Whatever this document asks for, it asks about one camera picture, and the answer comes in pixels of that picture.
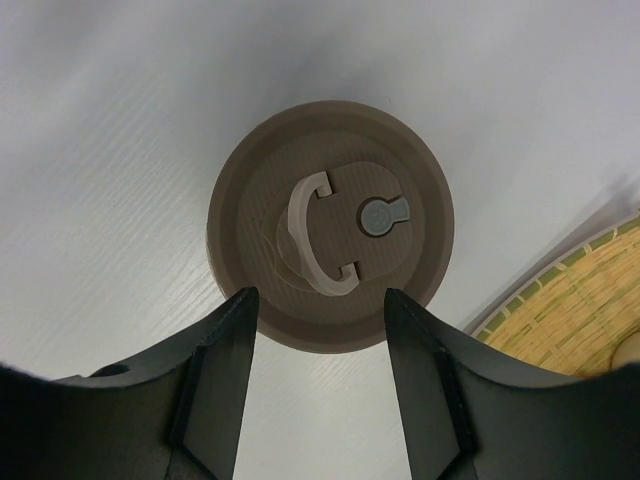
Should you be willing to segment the round brown lunch box lid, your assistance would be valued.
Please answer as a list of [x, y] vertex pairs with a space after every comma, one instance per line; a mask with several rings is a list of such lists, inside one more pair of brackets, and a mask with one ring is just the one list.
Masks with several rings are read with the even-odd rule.
[[255, 127], [222, 168], [207, 220], [220, 290], [255, 287], [260, 332], [321, 354], [382, 342], [390, 288], [427, 305], [453, 243], [453, 200], [429, 147], [349, 101], [302, 104]]

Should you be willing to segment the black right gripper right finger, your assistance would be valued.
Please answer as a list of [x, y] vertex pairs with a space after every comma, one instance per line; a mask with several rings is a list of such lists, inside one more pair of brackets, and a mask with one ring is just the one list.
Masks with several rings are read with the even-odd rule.
[[415, 479], [635, 479], [639, 367], [587, 379], [503, 354], [390, 289], [384, 322]]

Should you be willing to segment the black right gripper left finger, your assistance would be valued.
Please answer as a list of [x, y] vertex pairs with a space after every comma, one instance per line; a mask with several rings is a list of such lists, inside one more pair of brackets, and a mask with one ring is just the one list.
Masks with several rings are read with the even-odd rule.
[[257, 333], [245, 288], [190, 327], [89, 376], [1, 369], [5, 479], [229, 479]]

